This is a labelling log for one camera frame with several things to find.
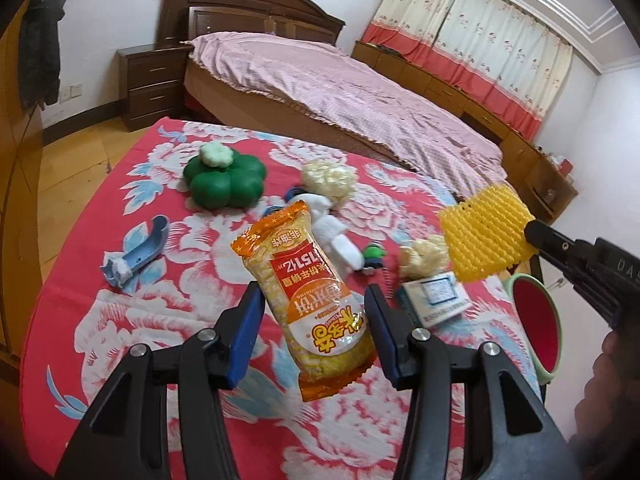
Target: red label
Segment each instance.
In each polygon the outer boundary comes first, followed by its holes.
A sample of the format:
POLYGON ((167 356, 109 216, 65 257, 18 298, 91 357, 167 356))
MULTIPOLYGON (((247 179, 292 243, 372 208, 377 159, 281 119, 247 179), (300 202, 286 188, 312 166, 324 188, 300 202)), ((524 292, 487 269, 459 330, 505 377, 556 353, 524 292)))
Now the red label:
POLYGON ((335 278, 327 262, 309 240, 289 251, 274 254, 270 263, 289 299, 305 283, 335 278))

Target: pink bedspread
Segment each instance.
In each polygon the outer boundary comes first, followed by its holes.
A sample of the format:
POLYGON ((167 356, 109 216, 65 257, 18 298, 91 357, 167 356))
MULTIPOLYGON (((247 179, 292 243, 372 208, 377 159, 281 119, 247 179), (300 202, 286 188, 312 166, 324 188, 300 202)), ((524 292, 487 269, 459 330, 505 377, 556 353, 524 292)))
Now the pink bedspread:
POLYGON ((334 46, 248 32, 217 32, 191 43, 192 59, 214 78, 386 146, 463 196, 506 178, 492 142, 334 46))

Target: red floral tablecloth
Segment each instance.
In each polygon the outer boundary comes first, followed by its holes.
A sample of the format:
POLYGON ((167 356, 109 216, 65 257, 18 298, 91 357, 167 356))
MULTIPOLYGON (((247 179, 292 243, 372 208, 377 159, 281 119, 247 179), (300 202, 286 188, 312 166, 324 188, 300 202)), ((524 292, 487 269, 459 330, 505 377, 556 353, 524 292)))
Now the red floral tablecloth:
MULTIPOLYGON (((40 293, 24 351, 21 399, 24 436, 38 466, 54 473, 78 420, 130 346, 180 344, 237 304, 251 276, 229 244, 265 208, 281 205, 284 192, 299 183, 302 164, 316 158, 357 168, 356 193, 340 217, 359 247, 368 240, 384 244, 394 282, 398 244, 437 232, 436 212, 454 203, 436 181, 362 156, 249 130, 159 121, 100 186, 40 293), (209 140, 257 155, 267 166, 264 196, 254 208, 212 214, 191 201, 182 168, 209 140), (157 214, 172 222, 164 255, 126 290, 111 288, 100 265, 143 240, 157 214)), ((368 280, 347 280, 360 300, 368 280)), ((473 348, 498 342, 535 386, 523 329, 498 278, 466 290, 473 307, 439 327, 438 335, 473 348)), ((337 395, 303 403, 297 373, 280 328, 265 314, 244 380, 223 396, 241 477, 391 478, 410 393, 396 392, 374 365, 337 395)), ((462 468, 462 387, 453 389, 452 399, 447 479, 459 478, 462 468)), ((169 446, 179 479, 177 417, 177 391, 170 389, 169 446)))

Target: nightstand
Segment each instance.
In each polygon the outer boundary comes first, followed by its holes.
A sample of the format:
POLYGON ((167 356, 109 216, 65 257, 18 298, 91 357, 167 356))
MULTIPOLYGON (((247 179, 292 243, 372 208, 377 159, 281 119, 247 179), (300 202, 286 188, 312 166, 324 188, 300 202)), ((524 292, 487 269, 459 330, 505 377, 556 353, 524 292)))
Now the nightstand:
POLYGON ((184 110, 184 71, 191 45, 153 44, 123 48, 120 56, 120 99, 129 131, 151 126, 184 110))

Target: silver screw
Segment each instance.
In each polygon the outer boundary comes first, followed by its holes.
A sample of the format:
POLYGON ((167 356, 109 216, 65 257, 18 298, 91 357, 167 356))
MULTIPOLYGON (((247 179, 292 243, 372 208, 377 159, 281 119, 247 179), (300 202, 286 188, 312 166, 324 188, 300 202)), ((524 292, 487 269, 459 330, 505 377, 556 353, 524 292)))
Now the silver screw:
POLYGON ((142 343, 138 343, 137 345, 133 345, 129 349, 129 353, 133 355, 133 357, 142 357, 146 354, 146 345, 142 343))
POLYGON ((414 328, 411 330, 411 337, 413 337, 416 341, 428 341, 431 337, 431 332, 429 332, 426 328, 414 328))
POLYGON ((198 332, 198 339, 200 339, 200 341, 213 341, 214 339, 218 339, 218 332, 212 328, 203 328, 198 332))
POLYGON ((485 343, 485 345, 482 347, 482 350, 484 350, 485 354, 488 355, 498 355, 500 353, 500 347, 496 344, 496 343, 485 343))

